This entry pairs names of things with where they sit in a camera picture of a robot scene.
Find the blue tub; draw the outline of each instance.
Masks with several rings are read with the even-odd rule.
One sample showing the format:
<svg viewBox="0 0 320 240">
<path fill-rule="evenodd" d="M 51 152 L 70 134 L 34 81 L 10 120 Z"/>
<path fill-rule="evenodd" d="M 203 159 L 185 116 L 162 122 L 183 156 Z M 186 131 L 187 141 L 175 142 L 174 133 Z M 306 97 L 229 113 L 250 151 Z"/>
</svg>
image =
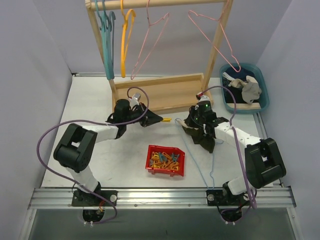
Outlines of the blue tub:
<svg viewBox="0 0 320 240">
<path fill-rule="evenodd" d="M 232 65 L 234 67 L 238 67 L 238 65 L 236 63 L 233 63 Z M 259 83 L 259 87 L 262 90 L 262 93 L 260 94 L 260 98 L 258 99 L 261 109 L 237 109 L 236 113 L 238 113 L 238 114 L 254 114 L 254 113 L 258 113 L 258 112 L 262 112 L 262 111 L 266 110 L 267 107 L 269 107 L 270 102 L 269 102 L 269 96 L 268 96 L 266 83 L 265 83 L 264 76 L 262 75 L 261 70 L 257 66 L 255 66 L 253 64 L 250 64 L 250 63 L 240 63 L 240 65 L 241 65 L 242 68 L 245 68 L 245 69 L 253 72 L 254 75 L 255 75 L 256 81 Z M 222 66 L 220 68 L 219 75 L 220 75 L 221 86 L 223 85 L 223 83 L 222 83 L 222 74 L 229 67 L 230 67 L 230 65 L 226 64 L 226 65 L 224 65 L 224 66 Z M 224 90 L 222 88 L 221 88 L 221 90 L 222 90 L 222 98 L 223 98 L 223 102 L 224 102 L 225 108 L 228 110 L 228 112 L 233 113 L 234 109 L 227 105 L 226 99 L 225 99 L 225 95 L 224 95 Z"/>
</svg>

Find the wooden frame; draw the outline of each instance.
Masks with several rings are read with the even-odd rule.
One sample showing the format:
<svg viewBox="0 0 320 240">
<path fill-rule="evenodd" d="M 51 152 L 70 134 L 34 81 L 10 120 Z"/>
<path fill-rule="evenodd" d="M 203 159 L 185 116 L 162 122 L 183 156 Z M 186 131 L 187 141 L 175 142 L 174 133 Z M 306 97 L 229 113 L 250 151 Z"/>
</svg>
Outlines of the wooden frame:
<svg viewBox="0 0 320 240">
<path fill-rule="evenodd" d="M 223 28 L 225 28 L 232 8 L 233 0 L 151 0 L 149 7 L 208 3 L 224 3 L 222 7 L 222 9 L 224 9 L 224 13 L 221 17 L 221 25 Z M 85 0 L 85 6 L 102 62 L 104 62 L 102 39 L 95 14 L 96 5 L 94 2 L 91 2 L 91 0 Z M 105 6 L 108 10 L 120 9 L 120 0 L 106 1 Z M 124 9 L 145 8 L 146 6 L 147 0 L 125 0 L 123 2 Z M 100 11 L 103 10 L 101 2 L 98 2 L 98 9 Z M 216 48 L 220 48 L 223 36 L 224 35 L 221 26 L 220 24 L 217 24 L 211 52 L 209 55 L 209 61 L 204 75 L 202 73 L 198 73 L 159 77 L 147 80 L 133 80 L 119 83 L 115 83 L 114 80 L 109 80 L 112 90 L 112 105 L 115 106 L 115 102 L 118 99 L 127 98 L 127 89 L 133 86 L 142 87 L 148 93 L 150 99 L 149 108 L 151 111 L 177 112 L 184 111 L 186 108 L 194 105 L 197 102 L 195 95 L 208 88 L 209 80 L 218 56 L 218 51 Z M 211 100 L 213 100 L 210 92 L 207 92 L 207 95 Z M 146 101 L 143 94 L 141 101 Z"/>
</svg>

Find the red basket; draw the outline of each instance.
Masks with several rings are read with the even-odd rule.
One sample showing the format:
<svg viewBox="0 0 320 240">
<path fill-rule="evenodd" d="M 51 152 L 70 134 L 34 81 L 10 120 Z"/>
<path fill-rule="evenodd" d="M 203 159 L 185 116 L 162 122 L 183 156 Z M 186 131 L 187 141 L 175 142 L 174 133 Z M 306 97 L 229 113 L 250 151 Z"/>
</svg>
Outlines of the red basket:
<svg viewBox="0 0 320 240">
<path fill-rule="evenodd" d="M 175 154 L 175 155 L 179 154 L 179 158 L 177 159 L 177 162 L 179 163 L 179 170 L 169 170 L 169 169 L 151 167 L 150 159 L 151 159 L 152 152 L 156 152 L 156 153 L 165 152 L 170 156 L 171 154 Z M 181 175 L 183 177 L 185 174 L 185 153 L 177 147 L 149 145 L 148 154 L 146 157 L 145 169 L 148 169 L 148 172 L 152 174 L 170 174 L 171 177 L 173 177 L 174 175 Z"/>
</svg>

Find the white tabletop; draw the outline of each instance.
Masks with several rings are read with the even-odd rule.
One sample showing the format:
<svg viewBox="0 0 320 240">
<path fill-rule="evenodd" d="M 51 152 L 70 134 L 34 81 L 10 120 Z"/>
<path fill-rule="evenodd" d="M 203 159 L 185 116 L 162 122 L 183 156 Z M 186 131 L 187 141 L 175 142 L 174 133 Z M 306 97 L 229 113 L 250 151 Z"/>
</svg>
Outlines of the white tabletop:
<svg viewBox="0 0 320 240">
<path fill-rule="evenodd" d="M 209 86 L 219 85 L 219 78 L 211 78 Z M 211 90 L 214 100 L 213 110 L 218 117 L 229 119 L 231 114 L 225 109 L 221 89 Z M 63 111 L 61 122 L 75 119 L 104 122 L 112 113 L 112 94 L 105 77 L 74 77 L 68 99 Z M 210 178 L 212 159 L 214 157 L 213 177 L 216 187 L 242 174 L 239 158 L 235 148 L 227 143 L 216 145 L 213 154 L 204 150 L 200 145 L 193 144 L 190 136 L 178 129 L 174 119 L 185 119 L 188 112 L 163 114 L 162 117 L 173 119 L 170 123 L 157 123 L 143 128 L 138 123 L 128 125 L 125 134 L 117 140 L 107 140 L 95 145 L 90 168 L 95 178 L 104 188 L 202 188 L 204 184 L 199 171 L 193 162 L 187 145 L 195 157 L 202 174 L 209 185 L 213 186 Z M 233 124 L 243 131 L 258 136 L 258 130 L 253 115 L 237 114 Z M 67 126 L 58 129 L 53 150 L 61 139 Z M 152 175 L 145 169 L 148 146 L 160 145 L 180 148 L 185 152 L 184 177 L 167 174 Z M 57 172 L 71 177 L 52 156 L 48 166 Z M 71 187 L 72 182 L 45 172 L 42 187 Z"/>
</svg>

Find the teal hanger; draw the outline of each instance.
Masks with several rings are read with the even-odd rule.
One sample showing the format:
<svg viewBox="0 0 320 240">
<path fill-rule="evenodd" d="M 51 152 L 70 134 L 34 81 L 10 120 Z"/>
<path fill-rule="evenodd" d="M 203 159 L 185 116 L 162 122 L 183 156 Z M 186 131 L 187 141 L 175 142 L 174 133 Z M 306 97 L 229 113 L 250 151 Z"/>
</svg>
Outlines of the teal hanger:
<svg viewBox="0 0 320 240">
<path fill-rule="evenodd" d="M 103 15 L 100 16 L 98 2 L 94 0 L 97 15 L 101 21 L 101 40 L 102 40 L 102 51 L 103 51 L 103 61 L 104 70 L 106 78 L 108 80 L 115 78 L 114 73 L 114 39 L 115 39 L 115 20 L 116 15 L 114 11 L 110 11 L 109 16 L 106 13 L 105 1 L 102 0 L 103 5 Z"/>
</svg>

